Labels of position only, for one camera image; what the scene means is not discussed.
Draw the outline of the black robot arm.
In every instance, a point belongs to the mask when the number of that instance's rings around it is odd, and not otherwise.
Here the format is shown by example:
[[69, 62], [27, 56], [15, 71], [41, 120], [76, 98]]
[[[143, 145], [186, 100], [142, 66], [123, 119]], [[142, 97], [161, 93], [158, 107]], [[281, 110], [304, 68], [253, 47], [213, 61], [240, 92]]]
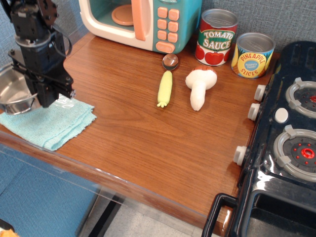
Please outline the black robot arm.
[[2, 0], [2, 7], [14, 26], [20, 49], [10, 50], [13, 69], [24, 75], [26, 85], [44, 108], [62, 94], [73, 98], [74, 80], [64, 68], [72, 52], [65, 48], [66, 33], [55, 23], [59, 14], [51, 0]]

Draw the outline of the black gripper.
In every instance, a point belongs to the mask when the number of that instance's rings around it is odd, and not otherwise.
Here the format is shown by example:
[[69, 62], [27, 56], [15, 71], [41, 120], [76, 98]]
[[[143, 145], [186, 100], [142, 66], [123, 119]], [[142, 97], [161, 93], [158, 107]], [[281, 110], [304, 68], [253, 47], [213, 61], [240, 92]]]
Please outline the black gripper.
[[13, 69], [25, 76], [26, 85], [32, 95], [38, 93], [43, 108], [48, 108], [62, 94], [73, 98], [73, 78], [64, 68], [68, 56], [64, 36], [59, 31], [44, 31], [39, 38], [14, 36], [19, 50], [8, 54]]

